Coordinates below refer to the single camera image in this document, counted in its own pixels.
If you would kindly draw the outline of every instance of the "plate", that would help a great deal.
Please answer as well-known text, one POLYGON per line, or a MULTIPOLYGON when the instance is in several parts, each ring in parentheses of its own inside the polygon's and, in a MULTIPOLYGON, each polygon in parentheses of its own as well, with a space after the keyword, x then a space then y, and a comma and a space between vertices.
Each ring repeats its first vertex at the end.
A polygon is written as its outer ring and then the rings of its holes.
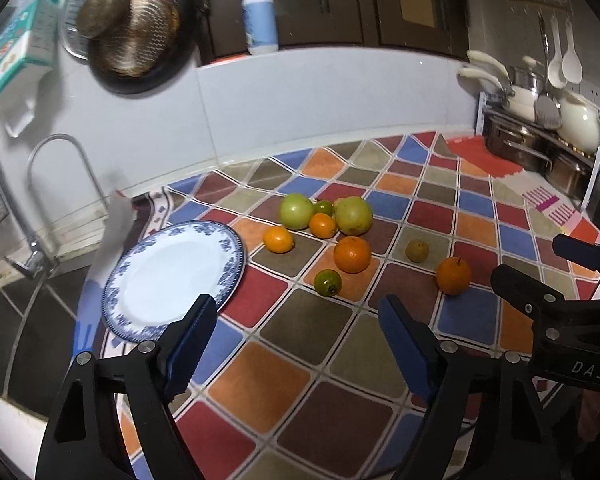
POLYGON ((102 295, 104 319, 127 341, 158 339, 199 294, 211 295, 220 310, 245 262, 240 237, 224 224, 194 220, 167 227, 120 258, 102 295))

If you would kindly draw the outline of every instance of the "cabinet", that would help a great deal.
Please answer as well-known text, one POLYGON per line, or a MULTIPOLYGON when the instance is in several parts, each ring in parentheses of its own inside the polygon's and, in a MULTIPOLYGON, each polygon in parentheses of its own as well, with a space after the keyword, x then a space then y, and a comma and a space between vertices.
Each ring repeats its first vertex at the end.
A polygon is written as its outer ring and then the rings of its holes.
MULTIPOLYGON (((241 0, 208 0, 211 58, 246 52, 241 0)), ((274 0, 281 46, 409 47, 464 57, 464 0, 274 0)))
POLYGON ((376 0, 379 43, 464 57, 465 0, 376 0))

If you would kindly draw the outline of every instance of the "soap bottle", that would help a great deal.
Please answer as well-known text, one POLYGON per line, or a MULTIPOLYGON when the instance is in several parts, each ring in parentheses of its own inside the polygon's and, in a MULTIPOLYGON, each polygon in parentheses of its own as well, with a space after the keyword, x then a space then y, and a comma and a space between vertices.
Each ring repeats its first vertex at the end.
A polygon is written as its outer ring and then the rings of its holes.
POLYGON ((250 54, 266 54, 278 50, 273 0, 242 0, 242 20, 250 54))

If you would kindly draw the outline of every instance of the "blue gripper pad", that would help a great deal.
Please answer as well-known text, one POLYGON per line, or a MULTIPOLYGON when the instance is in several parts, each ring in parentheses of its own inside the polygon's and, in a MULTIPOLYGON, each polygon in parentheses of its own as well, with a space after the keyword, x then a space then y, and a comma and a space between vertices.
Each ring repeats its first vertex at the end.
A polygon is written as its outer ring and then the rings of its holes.
POLYGON ((211 334, 216 328, 217 318, 218 310, 214 299, 208 294, 200 294, 185 317, 181 321, 171 323, 165 330, 162 337, 166 339, 171 335, 168 334, 171 326, 174 327, 174 332, 182 331, 178 341, 169 341, 171 348, 166 356, 163 370, 166 378, 163 391, 167 399, 173 399, 187 389, 202 352, 205 351, 211 334))
MULTIPOLYGON (((395 296, 394 298, 394 304, 386 296, 380 300, 378 308, 380 328, 409 389, 425 400, 430 400, 438 389, 429 381, 427 359, 407 330, 400 313, 396 311, 399 308, 404 310, 404 306, 395 296)), ((409 314, 404 310, 402 315, 408 316, 409 314)))
POLYGON ((565 260, 587 267, 589 270, 600 270, 600 247, 571 238, 557 235, 551 244, 554 253, 565 260))

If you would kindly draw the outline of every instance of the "pot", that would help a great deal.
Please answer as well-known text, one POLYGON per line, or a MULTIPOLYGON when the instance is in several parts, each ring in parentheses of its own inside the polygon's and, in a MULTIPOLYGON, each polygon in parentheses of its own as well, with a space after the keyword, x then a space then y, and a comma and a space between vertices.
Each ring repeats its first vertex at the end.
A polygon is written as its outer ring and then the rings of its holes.
POLYGON ((485 146, 493 155, 519 164, 527 171, 543 173, 552 161, 543 152, 546 141, 524 126, 501 117, 485 114, 485 146))
MULTIPOLYGON (((515 66, 504 66, 501 62, 489 54, 485 54, 479 50, 468 50, 467 57, 476 69, 481 69, 483 72, 480 77, 473 72, 472 77, 479 78, 481 81, 486 81, 484 74, 494 77, 499 81, 500 87, 493 83, 493 80, 488 80, 493 84, 502 95, 502 106, 512 114, 533 123, 536 120, 536 110, 534 105, 536 99, 544 90, 544 78, 528 68, 519 68, 515 66), (484 67, 488 67, 493 73, 487 72, 484 67)), ((466 76, 462 73, 462 69, 458 71, 459 75, 466 76)))
POLYGON ((572 200, 582 202, 591 178, 591 169, 563 150, 552 154, 552 165, 544 178, 558 191, 572 200))
POLYGON ((595 153, 600 145, 600 108, 567 89, 562 90, 558 104, 562 118, 558 135, 587 155, 595 153))

